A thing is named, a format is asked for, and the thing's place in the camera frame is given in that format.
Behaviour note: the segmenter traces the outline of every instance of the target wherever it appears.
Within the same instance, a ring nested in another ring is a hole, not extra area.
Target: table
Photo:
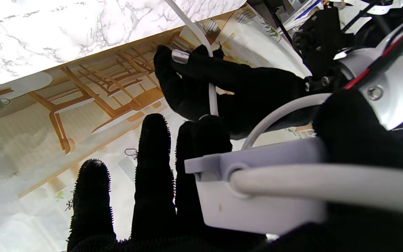
[[[13,99],[30,91],[44,88],[51,81],[51,75],[43,72],[21,77],[0,85],[0,98]]]
[[[176,0],[193,21],[245,0]],[[180,27],[162,0],[0,0],[0,84]]]

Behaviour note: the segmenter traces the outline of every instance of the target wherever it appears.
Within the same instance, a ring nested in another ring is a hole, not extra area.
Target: fuzzy black glove
[[[171,136],[163,116],[146,116],[137,155],[131,238],[122,242],[116,241],[113,232],[107,168],[99,160],[83,164],[74,193],[68,252],[138,248],[141,251],[247,251],[265,241],[264,234],[206,226],[195,177],[184,172],[186,159],[231,151],[228,133],[218,117],[206,116],[197,123],[187,121],[179,129],[175,204],[170,147]]]
[[[155,73],[170,107],[192,121],[209,114],[209,82],[233,92],[217,94],[219,116],[231,139],[247,137],[273,110],[308,94],[306,81],[291,72],[224,61],[221,48],[213,54],[209,57],[206,47],[201,45],[190,53],[187,64],[179,64],[172,60],[169,48],[158,46]],[[298,110],[267,130],[306,125],[314,112],[313,107]]]

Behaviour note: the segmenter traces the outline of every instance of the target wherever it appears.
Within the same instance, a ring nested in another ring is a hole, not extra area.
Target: gray plastic bracket
[[[320,138],[308,138],[192,158],[185,160],[184,166],[186,173],[195,175],[196,181],[212,182],[229,181],[231,174],[240,169],[315,164],[326,161],[327,154],[323,141]]]

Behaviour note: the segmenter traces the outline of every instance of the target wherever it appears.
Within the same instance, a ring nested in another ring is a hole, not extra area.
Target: chair
[[[55,100],[65,98],[78,92],[81,93],[80,97],[59,104],[53,103],[53,101]],[[49,120],[51,121],[51,124],[54,127],[54,130],[57,134],[62,150],[64,150],[66,154],[73,152],[76,147],[75,142],[74,140],[66,136],[63,124],[61,122],[60,113],[67,110],[72,110],[76,107],[83,106],[89,102],[93,102],[94,98],[80,87],[73,88],[71,90],[64,91],[49,97],[40,96],[35,91],[31,91],[27,94],[30,97],[32,97],[36,102],[38,102],[40,105],[42,105],[43,107],[47,108],[50,111]]]

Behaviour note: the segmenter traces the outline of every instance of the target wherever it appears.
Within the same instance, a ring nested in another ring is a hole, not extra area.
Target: white robot part
[[[387,42],[399,27],[389,34],[376,48],[352,51],[339,59],[342,72],[348,79],[359,76],[385,50]],[[373,107],[380,123],[391,130],[403,123],[403,54],[381,76],[360,88],[363,96]]]
[[[377,48],[356,50],[340,59],[344,75],[352,79],[365,71],[395,32]],[[403,54],[360,91],[387,129],[402,123]],[[271,118],[290,112],[276,110]],[[271,124],[271,118],[260,127]],[[246,146],[252,144],[250,139]],[[323,149],[320,139],[245,147],[186,160],[185,168],[195,174],[205,223],[218,228],[281,235],[302,223],[322,222],[326,202],[403,212],[402,170],[324,164]]]
[[[359,9],[365,9],[369,3],[362,1],[362,0],[330,0],[331,2],[344,2],[345,4],[350,4],[353,6],[357,6]],[[369,14],[374,15],[383,15],[387,14],[388,11],[392,8],[402,8],[403,7],[403,0],[393,0],[392,4],[390,5],[374,5],[370,10],[368,10]]]

